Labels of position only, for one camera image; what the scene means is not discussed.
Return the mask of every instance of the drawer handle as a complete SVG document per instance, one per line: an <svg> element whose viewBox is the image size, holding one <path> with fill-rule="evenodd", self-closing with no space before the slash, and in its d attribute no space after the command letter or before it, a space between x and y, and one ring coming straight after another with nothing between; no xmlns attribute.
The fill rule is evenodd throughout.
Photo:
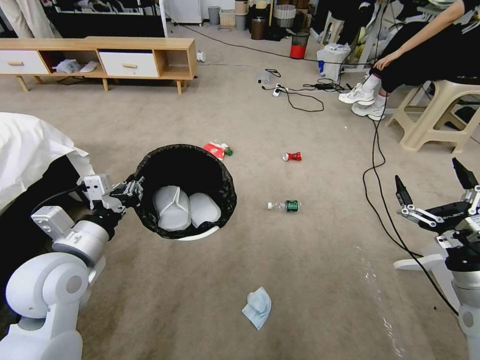
<svg viewBox="0 0 480 360"><path fill-rule="evenodd" d="M128 64L128 63L123 63L122 66L124 68L128 68L128 69L136 69L137 68L137 65L135 64Z"/></svg>
<svg viewBox="0 0 480 360"><path fill-rule="evenodd" d="M7 64L10 65L10 66L23 66L24 65L24 63L22 61L9 61Z"/></svg>

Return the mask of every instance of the person's arm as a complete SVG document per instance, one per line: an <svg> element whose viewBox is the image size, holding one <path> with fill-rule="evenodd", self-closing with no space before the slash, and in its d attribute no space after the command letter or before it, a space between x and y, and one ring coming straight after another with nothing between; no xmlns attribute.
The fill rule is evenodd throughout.
<svg viewBox="0 0 480 360"><path fill-rule="evenodd" d="M463 0L456 0L447 9L442 11L440 15L433 19L432 22L429 22L422 30L412 36L410 40L406 41L397 51L381 58L373 67L383 70L384 67L390 64L393 60L435 36L447 26L451 25L455 20L461 18L464 14L465 5Z"/></svg>

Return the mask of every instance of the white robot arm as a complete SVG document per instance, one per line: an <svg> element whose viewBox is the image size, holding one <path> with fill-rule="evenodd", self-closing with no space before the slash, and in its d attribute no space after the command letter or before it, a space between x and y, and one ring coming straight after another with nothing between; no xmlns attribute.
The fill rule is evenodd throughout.
<svg viewBox="0 0 480 360"><path fill-rule="evenodd" d="M105 267L104 247L126 208L143 195L140 181L112 186L105 174L86 176L81 187L92 214L74 224L59 206L44 206L33 221L52 240L55 252L20 266L6 286L6 300L21 315L0 341L0 360L80 360L82 337L76 330L80 306Z"/></svg>

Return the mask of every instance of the white sock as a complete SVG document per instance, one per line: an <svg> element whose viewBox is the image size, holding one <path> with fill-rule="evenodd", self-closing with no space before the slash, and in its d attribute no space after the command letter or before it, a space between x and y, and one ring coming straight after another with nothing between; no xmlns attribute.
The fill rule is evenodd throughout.
<svg viewBox="0 0 480 360"><path fill-rule="evenodd" d="M373 103L373 106L376 108L383 108L386 102L387 102L387 97L378 94L375 98L375 102Z"/></svg>
<svg viewBox="0 0 480 360"><path fill-rule="evenodd" d="M375 75L370 75L367 80L363 83L361 88L365 91L373 91L375 87L380 83L380 78Z"/></svg>

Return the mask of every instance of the person's hand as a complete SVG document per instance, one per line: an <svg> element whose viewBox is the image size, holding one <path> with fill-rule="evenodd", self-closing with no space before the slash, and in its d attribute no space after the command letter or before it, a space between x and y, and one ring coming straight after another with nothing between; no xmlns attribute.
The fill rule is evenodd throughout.
<svg viewBox="0 0 480 360"><path fill-rule="evenodd" d="M378 70L382 71L387 67L393 60L398 59L402 55L398 50L392 52L390 55L387 55L380 60L378 60L375 65L373 65L374 68L377 68Z"/></svg>

